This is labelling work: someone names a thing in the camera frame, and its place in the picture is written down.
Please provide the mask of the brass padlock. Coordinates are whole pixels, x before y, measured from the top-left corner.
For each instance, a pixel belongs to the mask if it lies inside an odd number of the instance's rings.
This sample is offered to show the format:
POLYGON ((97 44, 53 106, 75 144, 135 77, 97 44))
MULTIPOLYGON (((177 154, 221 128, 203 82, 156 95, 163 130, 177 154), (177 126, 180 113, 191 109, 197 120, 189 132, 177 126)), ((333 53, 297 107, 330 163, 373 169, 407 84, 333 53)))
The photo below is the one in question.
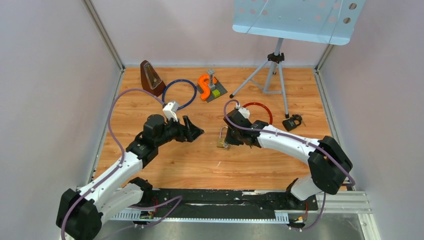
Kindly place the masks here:
POLYGON ((218 140, 217 140, 217 143, 216 143, 216 146, 218 148, 221 148, 221 149, 228 149, 229 148, 229 144, 228 144, 227 139, 226 139, 228 129, 229 129, 228 126, 222 126, 221 127, 221 129, 219 131, 218 140))

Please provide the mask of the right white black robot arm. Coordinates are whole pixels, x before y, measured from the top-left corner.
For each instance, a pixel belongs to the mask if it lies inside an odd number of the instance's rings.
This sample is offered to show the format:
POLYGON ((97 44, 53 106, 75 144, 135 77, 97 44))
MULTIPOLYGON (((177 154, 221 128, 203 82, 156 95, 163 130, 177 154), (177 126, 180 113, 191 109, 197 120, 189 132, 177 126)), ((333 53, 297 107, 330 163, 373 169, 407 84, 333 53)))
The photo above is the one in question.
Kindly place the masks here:
POLYGON ((251 122, 248 117, 241 108, 225 114, 228 144, 275 150, 308 165, 309 173, 296 178, 285 190, 290 208, 298 209, 306 199, 319 193, 335 195, 350 177, 353 164, 333 137, 298 136, 261 120, 251 122))

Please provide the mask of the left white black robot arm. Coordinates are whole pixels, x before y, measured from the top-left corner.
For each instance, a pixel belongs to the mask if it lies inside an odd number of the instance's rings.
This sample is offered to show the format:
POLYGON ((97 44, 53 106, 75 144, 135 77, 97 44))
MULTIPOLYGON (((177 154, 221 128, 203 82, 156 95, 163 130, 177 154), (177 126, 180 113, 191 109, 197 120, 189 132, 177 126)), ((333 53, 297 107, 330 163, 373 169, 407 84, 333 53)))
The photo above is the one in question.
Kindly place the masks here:
POLYGON ((61 195, 55 222, 60 236, 93 240, 102 225, 123 209, 137 203, 149 206, 153 193, 152 185, 146 180, 136 177, 122 189, 118 188, 146 167, 158 155, 160 146, 171 141, 192 143, 204 132, 187 115, 182 121, 150 115, 143 130, 111 167, 80 189, 69 188, 61 195))

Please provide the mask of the blue cable lock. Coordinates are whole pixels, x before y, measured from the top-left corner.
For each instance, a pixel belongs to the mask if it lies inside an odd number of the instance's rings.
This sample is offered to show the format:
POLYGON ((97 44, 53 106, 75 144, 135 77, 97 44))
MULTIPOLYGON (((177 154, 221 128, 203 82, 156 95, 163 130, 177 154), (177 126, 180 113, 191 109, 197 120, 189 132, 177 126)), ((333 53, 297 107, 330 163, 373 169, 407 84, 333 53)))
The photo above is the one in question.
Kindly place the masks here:
POLYGON ((169 82, 162 95, 161 100, 167 103, 169 98, 168 92, 171 92, 171 101, 179 102, 178 110, 188 107, 196 98, 198 90, 195 84, 188 79, 175 79, 169 82))

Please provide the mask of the red cable lock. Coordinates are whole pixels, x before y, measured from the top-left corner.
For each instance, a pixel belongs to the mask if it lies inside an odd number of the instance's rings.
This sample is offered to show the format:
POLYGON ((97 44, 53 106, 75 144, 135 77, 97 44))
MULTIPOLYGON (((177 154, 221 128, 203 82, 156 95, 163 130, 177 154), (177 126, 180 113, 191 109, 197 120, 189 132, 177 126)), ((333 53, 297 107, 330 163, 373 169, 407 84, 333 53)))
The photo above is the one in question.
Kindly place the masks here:
POLYGON ((242 107, 243 108, 247 108, 247 107, 249 107, 249 106, 259 106, 259 107, 261 107, 261 108, 263 108, 267 113, 268 113, 268 116, 269 116, 269 124, 270 125, 272 125, 273 124, 273 114, 272 114, 272 112, 271 112, 271 110, 266 106, 266 105, 264 105, 264 104, 262 104, 262 103, 260 103, 260 102, 248 102, 248 103, 246 103, 246 104, 244 104, 242 107))

